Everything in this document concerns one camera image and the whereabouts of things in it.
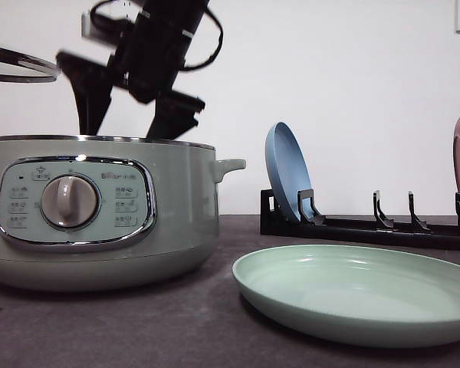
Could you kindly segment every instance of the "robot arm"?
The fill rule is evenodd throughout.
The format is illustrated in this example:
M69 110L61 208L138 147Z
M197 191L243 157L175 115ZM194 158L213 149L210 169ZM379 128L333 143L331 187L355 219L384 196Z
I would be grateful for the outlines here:
M147 137L175 139L198 122L194 114L205 103L173 90L180 71L211 64L222 46L222 26L209 11L209 0L136 0L142 7L134 23L99 15L98 3L84 19L83 34L116 48L106 66L67 52L57 55L58 66L70 79L80 123L80 134L96 135L110 105L113 87L128 90L136 100L156 101L156 113ZM215 53L204 63L185 66L185 56L204 14L218 25Z

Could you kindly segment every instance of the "dish rack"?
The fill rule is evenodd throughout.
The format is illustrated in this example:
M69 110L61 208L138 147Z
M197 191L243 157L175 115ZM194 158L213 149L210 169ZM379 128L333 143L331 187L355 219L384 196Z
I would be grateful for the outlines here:
M380 191L373 193L374 220L334 218L321 215L314 204L314 190L297 193L299 223L289 222L280 210L272 189L261 191L261 234L320 238L346 242L396 245L414 248L438 248L460 251L460 193L455 194L456 225L428 224L414 213L414 195L409 192L410 222L388 218L380 208ZM314 216L307 217L304 201L310 201Z

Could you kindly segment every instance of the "green plate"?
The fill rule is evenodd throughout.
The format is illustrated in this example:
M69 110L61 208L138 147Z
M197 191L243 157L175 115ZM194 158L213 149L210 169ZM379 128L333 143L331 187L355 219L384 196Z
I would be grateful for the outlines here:
M460 266L401 251L289 245L233 264L241 293L300 332L368 347L460 340Z

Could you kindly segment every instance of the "table surface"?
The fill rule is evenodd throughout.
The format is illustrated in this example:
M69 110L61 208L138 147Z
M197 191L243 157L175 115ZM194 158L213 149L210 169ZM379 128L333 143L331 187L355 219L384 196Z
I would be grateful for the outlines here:
M291 244L344 243L263 236L258 215L223 215L214 255L169 281L82 294L0 285L0 367L460 367L460 342L411 350L352 347L260 314L239 294L232 264L251 251ZM460 264L460 251L395 249Z

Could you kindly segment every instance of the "cooker handle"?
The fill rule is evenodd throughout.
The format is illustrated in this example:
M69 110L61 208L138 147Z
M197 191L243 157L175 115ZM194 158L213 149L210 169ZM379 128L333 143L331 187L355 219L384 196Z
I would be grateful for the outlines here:
M213 162L213 178L215 183L222 182L223 176L235 170L245 169L246 162L244 159L220 159Z

